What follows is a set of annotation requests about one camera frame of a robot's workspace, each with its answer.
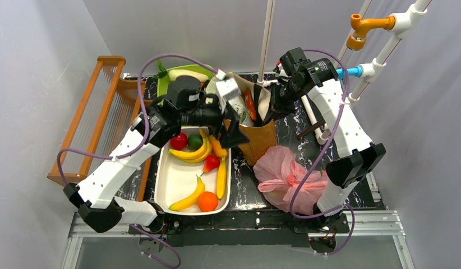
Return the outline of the red apple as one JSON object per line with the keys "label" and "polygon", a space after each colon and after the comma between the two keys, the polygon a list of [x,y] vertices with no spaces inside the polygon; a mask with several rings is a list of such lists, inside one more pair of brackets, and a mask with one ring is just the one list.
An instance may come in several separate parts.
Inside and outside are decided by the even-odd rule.
{"label": "red apple", "polygon": [[172,149],[181,151],[187,147],[188,137],[186,134],[181,132],[180,134],[169,140],[169,143]]}

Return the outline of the orange faucet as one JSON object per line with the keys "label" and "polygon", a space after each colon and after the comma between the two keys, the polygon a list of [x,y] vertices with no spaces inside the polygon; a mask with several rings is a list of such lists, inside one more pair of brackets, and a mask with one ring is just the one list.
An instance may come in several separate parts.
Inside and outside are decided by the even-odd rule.
{"label": "orange faucet", "polygon": [[367,40],[368,33],[373,29],[391,30],[396,23],[394,16],[385,18],[362,18],[359,13],[351,15],[350,25],[353,33],[347,39],[346,46],[350,50],[361,50]]}

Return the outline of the white pipe frame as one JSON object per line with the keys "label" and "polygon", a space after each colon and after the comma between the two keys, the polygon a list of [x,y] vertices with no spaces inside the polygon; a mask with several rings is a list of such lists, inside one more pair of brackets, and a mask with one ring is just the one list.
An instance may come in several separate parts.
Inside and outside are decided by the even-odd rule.
{"label": "white pipe frame", "polygon": [[[363,1],[302,1],[302,8],[297,13],[302,19],[294,18],[292,23],[301,22],[303,25],[291,31],[289,44],[301,45],[309,56],[324,56],[329,53],[335,56],[336,61],[342,61],[345,66],[351,68],[359,64],[371,64],[382,50],[386,53],[381,58],[382,63],[389,65],[387,71],[380,71],[377,79],[370,84],[362,86],[362,93],[357,102],[351,102],[350,106],[356,119],[364,132],[372,139],[373,143],[382,143],[390,154],[399,148],[399,144],[393,141],[398,139],[397,128],[391,126],[390,111],[395,110],[397,99],[402,93],[392,92],[392,86],[401,85],[402,79],[410,79],[407,71],[397,75],[390,74],[400,67],[401,61],[395,58],[397,50],[402,49],[404,41],[393,39],[392,31],[384,29],[368,33],[368,41],[360,51],[352,51],[347,57],[345,50],[348,36],[353,30],[350,26],[351,14],[358,11],[364,4]],[[349,94],[351,94],[362,77],[349,78]],[[307,97],[308,105],[316,117],[323,119],[320,111],[312,100]]]}

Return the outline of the aluminium base frame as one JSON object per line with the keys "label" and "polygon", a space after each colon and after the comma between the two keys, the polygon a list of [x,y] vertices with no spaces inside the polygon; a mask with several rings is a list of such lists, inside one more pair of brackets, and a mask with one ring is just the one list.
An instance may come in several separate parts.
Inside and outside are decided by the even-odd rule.
{"label": "aluminium base frame", "polygon": [[127,225],[97,233],[75,216],[66,256],[68,268],[159,268],[155,254],[168,263],[182,257],[182,268],[406,268],[412,265],[405,233],[395,210],[379,199],[375,178],[355,187],[345,220],[328,233],[339,252],[314,253],[310,244],[322,235],[304,220],[271,206],[257,190],[252,168],[239,149],[232,150],[230,200],[220,213],[193,217],[159,216],[153,231],[171,249]]}

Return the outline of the blue faucet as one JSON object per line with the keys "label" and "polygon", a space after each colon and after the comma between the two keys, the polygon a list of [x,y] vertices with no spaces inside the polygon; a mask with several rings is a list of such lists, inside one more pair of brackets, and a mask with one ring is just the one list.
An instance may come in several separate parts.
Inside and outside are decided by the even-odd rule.
{"label": "blue faucet", "polygon": [[[336,69],[336,72],[338,74],[339,78],[344,78],[346,77],[345,70],[343,68],[338,68]],[[363,68],[362,66],[357,66],[353,68],[347,68],[347,72],[349,76],[355,76],[355,77],[360,77],[363,74]]]}

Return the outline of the pink plastic grocery bag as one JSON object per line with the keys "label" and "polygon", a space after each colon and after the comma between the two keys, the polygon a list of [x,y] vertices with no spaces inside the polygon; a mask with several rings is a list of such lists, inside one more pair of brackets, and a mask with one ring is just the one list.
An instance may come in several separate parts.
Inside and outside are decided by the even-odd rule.
{"label": "pink plastic grocery bag", "polygon": [[[284,146],[270,147],[253,166],[258,190],[276,208],[290,211],[291,199],[307,170],[296,162],[293,152]],[[312,215],[313,206],[322,196],[328,175],[324,170],[314,170],[299,190],[293,204],[298,214]]]}

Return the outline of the single yellow banana lower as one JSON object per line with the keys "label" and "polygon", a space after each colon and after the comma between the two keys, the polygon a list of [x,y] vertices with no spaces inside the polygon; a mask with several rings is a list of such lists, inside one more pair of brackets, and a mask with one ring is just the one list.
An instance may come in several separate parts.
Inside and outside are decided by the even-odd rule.
{"label": "single yellow banana lower", "polygon": [[171,204],[169,206],[170,210],[181,211],[181,210],[184,210],[184,209],[187,209],[193,206],[197,202],[199,196],[205,192],[205,185],[202,182],[202,179],[200,177],[197,177],[196,181],[197,181],[197,186],[194,192],[190,194],[188,197]]}

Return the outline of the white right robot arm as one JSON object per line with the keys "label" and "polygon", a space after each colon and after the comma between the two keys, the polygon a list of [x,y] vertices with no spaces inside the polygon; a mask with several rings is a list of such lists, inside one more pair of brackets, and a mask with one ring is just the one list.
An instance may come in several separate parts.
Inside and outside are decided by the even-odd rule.
{"label": "white right robot arm", "polygon": [[305,53],[306,50],[298,47],[280,57],[288,81],[271,90],[269,116],[274,119],[285,117],[292,113],[291,105],[297,99],[309,97],[331,129],[326,144],[302,179],[307,181],[330,144],[335,143],[339,157],[326,165],[329,182],[313,206],[319,213],[306,216],[309,219],[340,212],[353,188],[374,170],[386,149],[382,143],[373,143],[356,119],[348,98],[349,83],[340,82],[332,64],[337,58],[327,53],[325,57],[311,61]]}

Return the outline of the white fruit tray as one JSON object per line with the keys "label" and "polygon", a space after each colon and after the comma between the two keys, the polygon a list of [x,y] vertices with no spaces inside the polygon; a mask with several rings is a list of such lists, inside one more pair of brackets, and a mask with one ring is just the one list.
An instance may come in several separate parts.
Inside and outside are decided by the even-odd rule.
{"label": "white fruit tray", "polygon": [[215,192],[217,171],[213,170],[209,174],[201,175],[203,162],[195,164],[186,163],[170,154],[169,149],[170,143],[168,142],[162,147],[160,153],[153,201],[167,214],[204,216],[222,212],[230,201],[232,153],[228,151],[228,157],[225,161],[227,166],[227,182],[224,196],[219,200],[215,210],[202,212],[198,205],[192,205],[181,211],[173,211],[169,209],[172,203],[182,200],[194,192],[197,187],[196,177],[198,175],[201,176],[205,190]]}

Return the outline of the wooden rack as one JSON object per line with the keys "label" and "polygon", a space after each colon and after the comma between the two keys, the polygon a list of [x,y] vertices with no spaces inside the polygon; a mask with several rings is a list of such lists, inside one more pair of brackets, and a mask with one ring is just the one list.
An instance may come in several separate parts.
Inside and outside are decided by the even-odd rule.
{"label": "wooden rack", "polygon": [[[126,64],[121,56],[100,56],[84,94],[73,116],[61,149],[73,148],[98,155],[109,155],[119,144],[131,122],[141,112],[136,80],[122,78]],[[65,186],[79,183],[95,170],[103,160],[64,152],[61,167],[66,182],[61,178],[57,163],[47,178]],[[115,194],[127,200],[144,201],[151,158],[135,171]]]}

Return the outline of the white radish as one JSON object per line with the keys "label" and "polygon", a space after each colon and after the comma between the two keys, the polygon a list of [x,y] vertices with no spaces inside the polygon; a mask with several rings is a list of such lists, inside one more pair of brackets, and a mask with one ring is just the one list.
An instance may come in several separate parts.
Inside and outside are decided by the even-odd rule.
{"label": "white radish", "polygon": [[201,83],[209,79],[209,77],[205,74],[186,70],[186,69],[171,69],[170,71],[168,71],[168,76],[171,81],[175,81],[177,80],[177,78],[182,77],[182,76],[193,77],[195,79],[198,79]]}

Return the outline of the green vegetable tray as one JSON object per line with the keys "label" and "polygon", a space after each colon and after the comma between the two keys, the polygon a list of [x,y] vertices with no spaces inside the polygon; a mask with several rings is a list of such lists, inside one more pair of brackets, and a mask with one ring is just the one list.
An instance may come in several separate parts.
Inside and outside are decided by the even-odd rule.
{"label": "green vegetable tray", "polygon": [[158,96],[161,96],[161,95],[164,95],[164,94],[167,93],[168,85],[171,82],[171,79],[169,77],[169,72],[171,70],[174,70],[174,69],[197,72],[197,73],[202,74],[203,76],[206,76],[207,80],[210,80],[215,76],[215,73],[212,72],[212,70],[208,70],[207,68],[204,68],[204,67],[202,67],[202,66],[200,66],[198,64],[188,64],[188,65],[184,65],[184,66],[177,66],[177,67],[167,68],[168,73],[164,77],[159,78],[158,81],[157,81],[156,94]]}

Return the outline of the orange candy bag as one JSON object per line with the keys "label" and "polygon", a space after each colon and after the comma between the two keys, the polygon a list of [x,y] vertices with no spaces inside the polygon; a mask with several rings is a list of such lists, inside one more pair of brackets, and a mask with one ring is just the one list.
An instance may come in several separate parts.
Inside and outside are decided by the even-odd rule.
{"label": "orange candy bag", "polygon": [[256,121],[257,120],[257,113],[256,113],[256,109],[255,109],[255,104],[254,104],[253,98],[252,98],[252,91],[250,89],[247,89],[245,91],[244,100],[245,100],[246,109],[248,110],[250,118],[253,121]]}

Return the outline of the green chips bag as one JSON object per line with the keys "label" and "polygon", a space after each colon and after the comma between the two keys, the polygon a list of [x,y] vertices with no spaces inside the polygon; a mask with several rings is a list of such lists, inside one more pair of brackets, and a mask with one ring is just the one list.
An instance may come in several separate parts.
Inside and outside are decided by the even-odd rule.
{"label": "green chips bag", "polygon": [[228,102],[230,103],[234,111],[239,115],[240,125],[246,127],[253,127],[253,120],[251,119],[251,116],[249,114],[248,109],[246,108],[246,104],[242,96],[232,98]]}

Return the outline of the brown paper bag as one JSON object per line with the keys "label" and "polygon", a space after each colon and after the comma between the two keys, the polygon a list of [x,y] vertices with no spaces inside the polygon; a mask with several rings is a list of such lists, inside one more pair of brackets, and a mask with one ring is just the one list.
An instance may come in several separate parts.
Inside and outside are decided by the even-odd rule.
{"label": "brown paper bag", "polygon": [[[233,72],[227,72],[226,76],[236,81],[239,87],[239,96],[242,96],[247,89],[252,91],[252,98],[256,104],[256,112],[265,112],[268,108],[264,102],[270,100],[271,93],[268,89],[260,85],[244,79]],[[249,165],[254,166],[258,159],[262,157],[268,148],[276,145],[276,127],[273,121],[263,124],[260,120],[257,121],[254,127],[239,126],[240,129],[249,137],[250,142],[238,145],[243,152],[246,161]]]}

